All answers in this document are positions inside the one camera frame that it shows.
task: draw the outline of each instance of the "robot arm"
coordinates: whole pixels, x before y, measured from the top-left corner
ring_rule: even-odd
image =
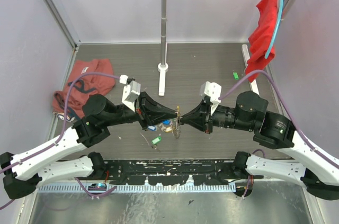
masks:
[[[175,110],[152,100],[140,92],[140,84],[130,80],[124,87],[121,105],[114,105],[100,94],[91,96],[83,106],[85,117],[66,130],[61,141],[48,150],[22,162],[26,156],[38,153],[51,141],[30,151],[13,155],[0,155],[1,168],[19,162],[5,171],[4,186],[11,199],[32,193],[37,187],[73,177],[102,177],[106,170],[100,154],[91,153],[77,160],[56,162],[77,151],[89,148],[110,133],[108,126],[139,122],[142,129],[177,118]],[[268,101],[252,91],[239,94],[235,108],[219,105],[221,86],[207,82],[201,87],[203,100],[191,112],[179,119],[205,133],[214,127],[231,128],[254,133],[254,141],[270,149],[285,153],[296,162],[282,162],[259,158],[238,152],[232,164],[233,172],[242,178],[266,175],[306,187],[317,197],[339,199],[339,170],[316,154],[297,133],[292,122],[283,115],[267,111]],[[335,163],[338,161],[314,143],[318,151]]]
[[[203,100],[181,117],[180,124],[189,124],[205,133],[212,133],[214,126],[254,132],[254,141],[285,153],[299,163],[280,162],[238,152],[233,169],[239,177],[266,175],[306,187],[309,193],[322,199],[339,199],[339,169],[316,154],[302,140],[288,118],[267,111],[268,101],[252,91],[239,94],[235,108],[218,104],[216,107],[216,102],[211,101],[218,97],[213,95],[213,89],[216,88],[214,84],[208,82],[202,86],[200,94]],[[321,154],[339,164],[336,158],[309,142]]]
[[[68,162],[56,161],[107,138],[110,135],[108,126],[139,122],[142,129],[146,130],[150,125],[177,117],[175,110],[155,102],[146,92],[140,93],[140,84],[134,80],[124,87],[122,103],[114,105],[103,95],[92,95],[83,106],[85,116],[68,128],[58,143],[55,142],[59,136],[21,154],[0,155],[1,168],[19,162],[19,165],[4,172],[4,187],[9,197],[21,198],[40,186],[61,179],[99,178],[106,169],[100,154],[91,153]],[[53,142],[54,146],[41,152]],[[21,161],[33,154],[37,155]]]

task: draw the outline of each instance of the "small blue object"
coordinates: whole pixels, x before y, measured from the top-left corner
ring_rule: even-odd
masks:
[[[269,55],[271,53],[271,50],[273,48],[273,44],[274,44],[274,41],[275,41],[276,33],[278,32],[279,24],[280,24],[280,21],[281,21],[283,4],[284,4],[284,0],[279,0],[278,18],[276,19],[273,36],[272,36],[272,39],[271,39],[270,46],[269,46],[269,48],[268,48],[268,50],[267,50],[267,52],[265,54],[265,59],[267,59],[269,57]]]
[[[156,131],[157,127],[156,126],[148,126],[148,129],[151,131]]]

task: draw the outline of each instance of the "green block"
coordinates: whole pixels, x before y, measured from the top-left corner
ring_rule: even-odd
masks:
[[[235,79],[235,80],[238,80],[238,79],[239,79],[238,73],[233,72],[233,76],[234,76],[234,79]]]
[[[152,142],[152,145],[156,145],[157,143],[159,143],[161,141],[161,137],[157,137],[155,139],[153,139],[151,142]]]

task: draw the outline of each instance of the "white cable tray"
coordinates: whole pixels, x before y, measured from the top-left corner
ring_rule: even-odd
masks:
[[[84,186],[88,189],[88,186],[92,183],[84,183]],[[108,185],[108,190],[113,186],[117,188],[112,193],[187,193],[187,192],[235,192],[235,183],[229,183],[228,185],[199,185],[194,186],[193,183],[186,183],[184,185]],[[39,188],[38,193],[84,193],[80,185],[74,182],[69,183],[51,183]]]

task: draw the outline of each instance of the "white sticker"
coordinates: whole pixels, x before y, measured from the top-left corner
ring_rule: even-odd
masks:
[[[85,72],[87,71],[87,69],[88,69],[88,67],[83,68],[81,74],[82,74],[82,73],[85,73]]]

